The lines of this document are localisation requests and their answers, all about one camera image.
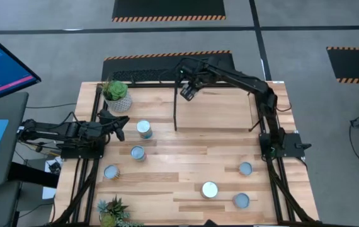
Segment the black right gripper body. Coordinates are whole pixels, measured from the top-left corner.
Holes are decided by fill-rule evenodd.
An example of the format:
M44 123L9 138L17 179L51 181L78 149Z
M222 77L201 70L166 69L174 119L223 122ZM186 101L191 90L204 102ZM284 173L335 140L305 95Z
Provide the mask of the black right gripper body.
M188 81L196 87L209 84L208 64L204 61L181 61L176 66L177 82Z

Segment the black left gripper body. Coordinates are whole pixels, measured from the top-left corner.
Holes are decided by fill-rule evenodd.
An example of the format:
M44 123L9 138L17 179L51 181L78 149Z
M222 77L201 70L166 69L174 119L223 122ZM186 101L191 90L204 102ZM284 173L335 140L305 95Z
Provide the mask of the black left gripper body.
M117 120L118 118L113 116L107 110L101 110L99 112L99 123L101 124L101 133L102 134L119 134L117 129Z

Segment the teal label tin can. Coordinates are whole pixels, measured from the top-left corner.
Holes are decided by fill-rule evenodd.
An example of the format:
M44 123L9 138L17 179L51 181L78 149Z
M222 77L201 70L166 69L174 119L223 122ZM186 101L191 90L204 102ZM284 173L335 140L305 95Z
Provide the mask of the teal label tin can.
M147 120L138 121L136 128L141 138L148 139L152 137L152 129L149 121Z

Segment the magenta green label tin can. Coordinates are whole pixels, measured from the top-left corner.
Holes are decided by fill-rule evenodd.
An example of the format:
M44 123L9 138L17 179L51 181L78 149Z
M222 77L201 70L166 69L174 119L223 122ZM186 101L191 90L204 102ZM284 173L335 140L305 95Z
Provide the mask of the magenta green label tin can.
M146 159L146 153L142 146L134 146L131 149L131 157L136 161L144 161Z

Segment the yellow label tin can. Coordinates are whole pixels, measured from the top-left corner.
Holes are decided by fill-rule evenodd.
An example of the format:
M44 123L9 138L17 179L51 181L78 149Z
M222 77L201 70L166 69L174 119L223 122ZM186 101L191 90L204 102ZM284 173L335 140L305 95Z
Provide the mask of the yellow label tin can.
M109 180L116 180L120 176L120 170L115 165L109 165L104 169L104 177Z

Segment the wide orange label tin can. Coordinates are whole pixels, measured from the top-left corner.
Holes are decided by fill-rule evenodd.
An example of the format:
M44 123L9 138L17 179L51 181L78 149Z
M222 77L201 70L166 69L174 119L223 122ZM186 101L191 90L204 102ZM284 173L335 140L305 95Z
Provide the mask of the wide orange label tin can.
M200 188L202 197L212 199L217 196L219 188L216 183L208 181L204 182Z

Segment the green succulent in white pot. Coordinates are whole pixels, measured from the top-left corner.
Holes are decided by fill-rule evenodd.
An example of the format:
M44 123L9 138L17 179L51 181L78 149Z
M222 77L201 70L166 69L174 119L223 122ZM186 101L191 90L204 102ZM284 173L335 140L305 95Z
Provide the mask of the green succulent in white pot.
M105 81L101 85L108 108L113 112L126 112L132 106L132 97L127 84L121 81Z

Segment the black perforated panel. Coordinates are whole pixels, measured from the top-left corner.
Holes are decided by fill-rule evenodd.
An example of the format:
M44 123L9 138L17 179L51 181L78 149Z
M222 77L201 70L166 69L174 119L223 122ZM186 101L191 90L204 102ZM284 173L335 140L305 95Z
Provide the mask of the black perforated panel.
M129 81L133 83L143 81L174 81L176 76L169 69L142 69L130 71L116 71L107 77L115 81Z

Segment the black hazard striped floor mat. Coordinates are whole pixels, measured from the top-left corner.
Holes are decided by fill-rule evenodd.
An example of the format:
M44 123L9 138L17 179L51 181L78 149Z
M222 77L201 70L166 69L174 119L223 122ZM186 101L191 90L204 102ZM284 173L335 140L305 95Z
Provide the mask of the black hazard striped floor mat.
M177 52L165 54L142 54L107 57L103 61L101 74L102 81L112 81L107 77L116 71L130 71L142 69L169 69L172 70L185 57L206 60L214 57L225 67L234 69L234 61L229 50L210 50L196 52Z
M359 47L327 47L326 51L336 81L359 84Z
M114 23L225 20L224 0L115 0Z

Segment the mixed succulent arrangement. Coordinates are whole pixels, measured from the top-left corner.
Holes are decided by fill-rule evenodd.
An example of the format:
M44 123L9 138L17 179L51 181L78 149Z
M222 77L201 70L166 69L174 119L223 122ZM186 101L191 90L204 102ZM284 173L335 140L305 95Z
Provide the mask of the mixed succulent arrangement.
M131 221L121 198L115 196L110 202L100 200L97 204L101 227L143 227L143 223Z

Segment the white paper sheets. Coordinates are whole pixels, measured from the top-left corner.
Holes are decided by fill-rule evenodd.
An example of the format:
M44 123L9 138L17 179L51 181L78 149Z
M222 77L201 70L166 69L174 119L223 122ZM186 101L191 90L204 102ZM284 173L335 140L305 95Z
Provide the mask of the white paper sheets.
M62 169L63 161L60 157L56 157L52 160L45 161L45 172L52 173L57 176L60 175ZM55 188L43 187L42 199L52 199L56 193Z

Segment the black desk base beam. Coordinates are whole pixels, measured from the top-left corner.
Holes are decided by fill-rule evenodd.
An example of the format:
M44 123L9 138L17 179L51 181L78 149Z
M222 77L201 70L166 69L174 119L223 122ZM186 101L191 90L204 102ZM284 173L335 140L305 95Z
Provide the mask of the black desk base beam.
M8 173L8 181L34 183L44 187L57 188L59 176L53 173L37 170L26 165L12 162Z

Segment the dark grey desk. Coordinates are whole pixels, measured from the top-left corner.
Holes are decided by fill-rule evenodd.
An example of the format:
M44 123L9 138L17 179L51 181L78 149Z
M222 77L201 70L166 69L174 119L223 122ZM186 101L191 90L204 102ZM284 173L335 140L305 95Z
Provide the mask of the dark grey desk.
M0 119L8 120L7 128L0 141L0 185L8 181L8 173L18 140L17 132L22 123L27 92L13 93L0 98Z

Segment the wooden shelf with black frame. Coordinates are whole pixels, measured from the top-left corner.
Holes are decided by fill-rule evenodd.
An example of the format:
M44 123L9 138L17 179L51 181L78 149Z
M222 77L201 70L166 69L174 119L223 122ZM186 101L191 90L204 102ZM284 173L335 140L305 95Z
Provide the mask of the wooden shelf with black frame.
M257 121L254 95L239 88L203 88L190 101L176 96L178 131L248 131Z

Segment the black aluminium rig frame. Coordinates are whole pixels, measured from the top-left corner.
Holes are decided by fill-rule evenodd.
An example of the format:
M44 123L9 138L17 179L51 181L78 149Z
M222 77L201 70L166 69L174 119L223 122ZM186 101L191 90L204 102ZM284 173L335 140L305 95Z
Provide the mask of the black aluminium rig frame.
M141 83L130 87L134 100L128 111L125 140L112 138L99 160L96 181L84 194L71 221L99 224L97 203L122 199L133 221L145 225L199 225L211 219L220 225L276 224L296 221L297 213L270 181L267 163L261 157L259 135L266 130L260 121L248 131L178 131L176 96L171 83ZM152 137L141 138L136 125L150 122ZM131 149L142 146L144 161L131 157ZM239 173L249 162L253 172ZM104 169L115 165L116 180L104 177ZM204 182L214 182L216 197L202 197ZM249 206L238 209L233 197L249 196Z

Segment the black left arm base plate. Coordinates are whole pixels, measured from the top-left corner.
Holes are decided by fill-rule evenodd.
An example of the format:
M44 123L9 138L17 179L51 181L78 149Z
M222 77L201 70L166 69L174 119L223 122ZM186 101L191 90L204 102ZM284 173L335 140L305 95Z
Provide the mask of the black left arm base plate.
M56 144L61 150L62 159L98 159L104 156L106 136L87 140L85 138L70 139Z

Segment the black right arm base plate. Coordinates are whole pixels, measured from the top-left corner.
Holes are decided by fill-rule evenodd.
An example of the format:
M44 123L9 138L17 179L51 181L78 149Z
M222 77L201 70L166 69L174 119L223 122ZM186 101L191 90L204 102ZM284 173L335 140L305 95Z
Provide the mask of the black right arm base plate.
M287 133L280 138L268 133L260 134L259 145L265 158L301 158L305 156L305 150L312 146L302 143L300 134L297 133Z

